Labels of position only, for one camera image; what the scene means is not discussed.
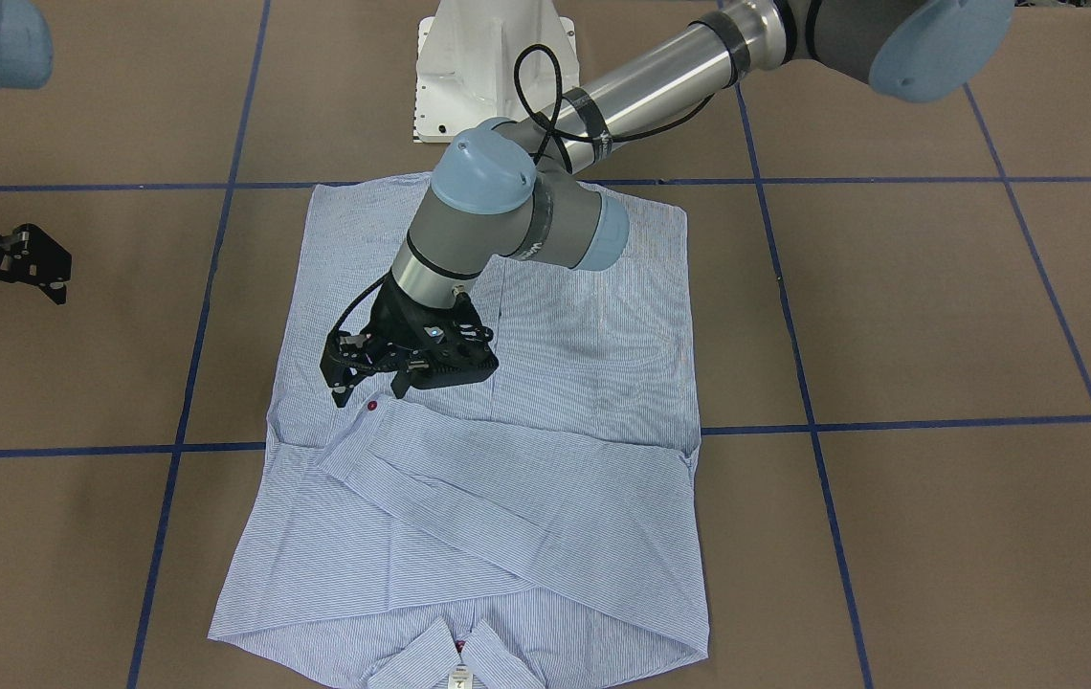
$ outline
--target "black tape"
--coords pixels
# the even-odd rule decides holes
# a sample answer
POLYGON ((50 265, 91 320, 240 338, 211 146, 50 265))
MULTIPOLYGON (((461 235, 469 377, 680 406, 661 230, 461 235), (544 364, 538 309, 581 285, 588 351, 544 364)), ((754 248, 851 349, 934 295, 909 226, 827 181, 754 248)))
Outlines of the black tape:
POLYGON ((575 108, 575 113, 580 116, 584 129, 589 138, 592 138, 594 162, 606 160, 610 153, 614 152, 614 137, 610 134, 610 123, 606 122, 606 114, 601 113, 601 108, 596 100, 588 95, 587 90, 575 87, 567 90, 563 98, 575 108))
POLYGON ((732 17, 724 12, 708 12, 691 22, 690 25, 709 27, 724 43, 724 49, 729 51, 729 61, 732 64, 732 74, 729 76, 729 83, 724 84, 724 88, 742 82, 742 77, 751 73, 751 47, 745 43, 745 35, 742 34, 741 27, 738 27, 732 17))
POLYGON ((459 271, 442 269, 440 266, 436 266, 435 263, 432 263, 431 258, 423 256, 422 252, 418 252, 418 247, 413 245, 413 239, 409 239, 409 235, 406 235, 405 244, 406 246, 409 247, 409 252, 413 254, 413 257, 418 258, 419 263, 422 263, 422 265, 427 266, 428 269, 437 271, 437 274, 444 276, 444 278, 466 280, 466 279, 477 279, 481 275, 480 271, 475 271, 475 274, 471 275, 465 275, 465 274, 459 274, 459 271))
POLYGON ((808 57, 822 62, 823 59, 817 57, 817 41, 814 40, 814 31, 817 28, 817 12, 823 8, 823 0, 813 0, 808 4, 808 16, 805 17, 805 51, 808 51, 808 57))
POLYGON ((527 262, 535 254, 541 252, 546 245, 546 240, 550 238, 550 226, 554 222, 554 197, 550 195, 550 185, 537 179, 533 188, 533 218, 528 222, 528 231, 525 239, 516 246, 515 252, 505 254, 506 257, 515 258, 518 262, 527 262))
POLYGON ((791 62, 791 57, 796 53, 796 17, 791 13, 791 4, 788 0, 775 0, 776 11, 779 12, 779 21, 783 23, 784 35, 788 36, 788 48, 783 53, 782 64, 791 62))

